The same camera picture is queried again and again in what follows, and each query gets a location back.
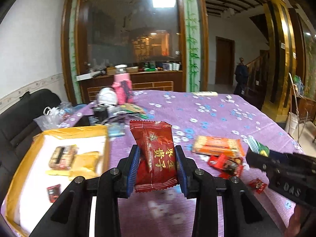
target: white bucket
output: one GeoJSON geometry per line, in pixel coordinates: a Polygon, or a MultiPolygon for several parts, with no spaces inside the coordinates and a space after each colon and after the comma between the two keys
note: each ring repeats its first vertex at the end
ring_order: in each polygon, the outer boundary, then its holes
{"type": "Polygon", "coordinates": [[[298,118],[297,115],[295,115],[292,112],[289,112],[288,119],[286,121],[285,125],[285,132],[289,133],[291,136],[293,136],[295,129],[297,128],[298,125],[298,118]]]}

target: pink bottle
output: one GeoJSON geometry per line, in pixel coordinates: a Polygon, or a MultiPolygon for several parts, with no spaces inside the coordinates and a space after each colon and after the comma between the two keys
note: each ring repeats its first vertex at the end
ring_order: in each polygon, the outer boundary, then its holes
{"type": "Polygon", "coordinates": [[[118,98],[118,104],[133,102],[132,81],[130,74],[126,72],[127,65],[117,65],[116,74],[114,75],[114,83],[112,85],[118,98]]]}

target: dark jacket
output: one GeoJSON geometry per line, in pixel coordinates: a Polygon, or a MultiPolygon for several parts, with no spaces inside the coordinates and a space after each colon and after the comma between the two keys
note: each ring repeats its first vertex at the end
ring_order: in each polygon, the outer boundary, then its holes
{"type": "Polygon", "coordinates": [[[236,67],[235,75],[236,75],[237,83],[247,84],[249,73],[248,73],[248,68],[246,65],[239,63],[236,67]]]}

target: floral tablecloth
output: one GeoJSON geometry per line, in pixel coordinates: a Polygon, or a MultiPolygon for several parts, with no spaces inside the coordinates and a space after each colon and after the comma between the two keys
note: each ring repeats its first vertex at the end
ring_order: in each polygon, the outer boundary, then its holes
{"type": "MultiPolygon", "coordinates": [[[[232,99],[198,97],[191,93],[139,91],[134,92],[134,103],[145,108],[150,120],[166,121],[172,125],[173,142],[180,144],[186,157],[213,176],[219,172],[207,164],[208,156],[191,152],[196,135],[211,135],[242,140],[245,151],[246,138],[253,136],[270,149],[279,152],[303,153],[299,145],[275,122],[239,96],[232,99]]],[[[135,140],[126,128],[125,137],[111,141],[110,168],[116,167],[121,158],[127,157],[135,140]]],[[[268,178],[259,169],[244,163],[241,179],[244,183],[268,178]]],[[[295,204],[266,188],[255,194],[281,231],[288,226],[295,204]]],[[[195,213],[195,199],[183,197],[179,185],[164,191],[133,193],[127,200],[119,199],[122,236],[191,236],[195,213]]],[[[219,236],[224,236],[222,204],[218,198],[219,236]]]]}

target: red candy wrapper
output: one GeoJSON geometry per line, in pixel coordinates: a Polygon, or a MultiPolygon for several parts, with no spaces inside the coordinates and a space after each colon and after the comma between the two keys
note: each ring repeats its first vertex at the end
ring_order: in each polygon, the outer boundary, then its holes
{"type": "Polygon", "coordinates": [[[130,130],[141,150],[135,190],[163,190],[178,184],[171,125],[166,122],[130,121],[130,130]]]}
{"type": "Polygon", "coordinates": [[[219,157],[210,156],[209,161],[207,162],[210,166],[221,170],[222,173],[219,177],[224,179],[229,179],[231,176],[240,176],[243,170],[242,158],[229,158],[222,154],[219,157]]]}
{"type": "Polygon", "coordinates": [[[51,203],[54,203],[55,200],[60,195],[60,184],[48,187],[47,192],[48,192],[49,201],[51,203]]]}
{"type": "Polygon", "coordinates": [[[263,190],[267,187],[267,184],[262,182],[259,178],[250,181],[248,185],[254,190],[256,190],[258,194],[263,192],[263,190]]]}

